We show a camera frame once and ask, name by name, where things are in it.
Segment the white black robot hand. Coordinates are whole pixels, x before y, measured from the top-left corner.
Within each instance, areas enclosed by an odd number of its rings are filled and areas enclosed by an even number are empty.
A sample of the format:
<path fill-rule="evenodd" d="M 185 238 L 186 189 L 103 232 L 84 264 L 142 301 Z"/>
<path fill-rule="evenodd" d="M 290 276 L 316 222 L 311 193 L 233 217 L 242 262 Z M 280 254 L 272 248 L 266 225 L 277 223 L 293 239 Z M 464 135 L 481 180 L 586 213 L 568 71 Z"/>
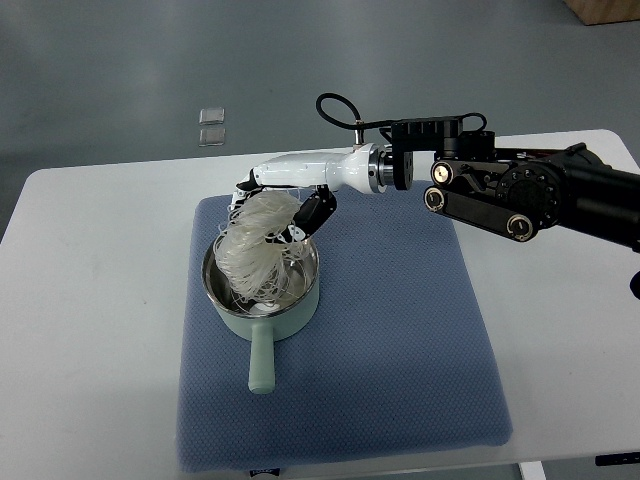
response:
<path fill-rule="evenodd" d="M 293 219 L 279 232 L 271 232 L 271 243 L 292 244 L 306 240 L 337 209 L 334 192 L 351 187 L 363 194 L 383 193 L 393 177 L 385 172 L 385 154 L 374 144 L 351 153 L 298 153 L 271 158 L 255 167 L 236 185 L 230 210 L 236 211 L 264 190 L 312 188 Z"/>

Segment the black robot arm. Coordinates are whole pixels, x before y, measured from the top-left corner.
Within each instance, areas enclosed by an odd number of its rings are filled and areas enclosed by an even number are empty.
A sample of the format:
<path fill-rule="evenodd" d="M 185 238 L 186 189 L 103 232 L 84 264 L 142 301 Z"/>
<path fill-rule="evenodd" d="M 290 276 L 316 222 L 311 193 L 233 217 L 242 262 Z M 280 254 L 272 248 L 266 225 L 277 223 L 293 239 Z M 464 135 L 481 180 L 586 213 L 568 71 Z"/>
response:
<path fill-rule="evenodd" d="M 407 190 L 413 155 L 429 151 L 433 182 L 423 195 L 436 214 L 527 242 L 556 225 L 639 249 L 639 177 L 605 164 L 583 143 L 564 149 L 498 148 L 484 126 L 463 116 L 388 120 L 378 125 L 389 145 L 377 177 Z"/>

